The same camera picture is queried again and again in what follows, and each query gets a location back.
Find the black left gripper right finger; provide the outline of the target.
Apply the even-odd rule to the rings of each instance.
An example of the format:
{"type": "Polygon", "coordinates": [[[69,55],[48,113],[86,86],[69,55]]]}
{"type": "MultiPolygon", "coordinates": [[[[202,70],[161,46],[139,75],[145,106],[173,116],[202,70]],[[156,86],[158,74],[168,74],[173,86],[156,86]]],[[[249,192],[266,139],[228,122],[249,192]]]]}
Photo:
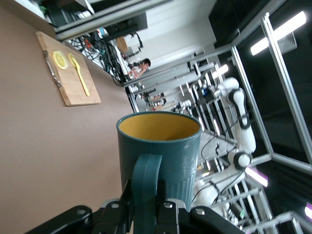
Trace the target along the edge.
{"type": "Polygon", "coordinates": [[[243,231],[205,206],[189,212],[169,200],[166,182],[159,180],[156,195],[157,234],[242,234],[243,231]]]}

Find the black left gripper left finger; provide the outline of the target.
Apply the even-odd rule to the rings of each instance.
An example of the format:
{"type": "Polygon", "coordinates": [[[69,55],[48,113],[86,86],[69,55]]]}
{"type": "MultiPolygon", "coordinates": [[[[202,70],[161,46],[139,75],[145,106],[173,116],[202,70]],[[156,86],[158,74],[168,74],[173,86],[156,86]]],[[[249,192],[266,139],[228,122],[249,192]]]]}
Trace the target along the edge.
{"type": "Polygon", "coordinates": [[[28,234],[125,234],[130,231],[131,180],[127,180],[119,199],[106,201],[93,212],[83,205],[72,207],[39,226],[28,234]]]}

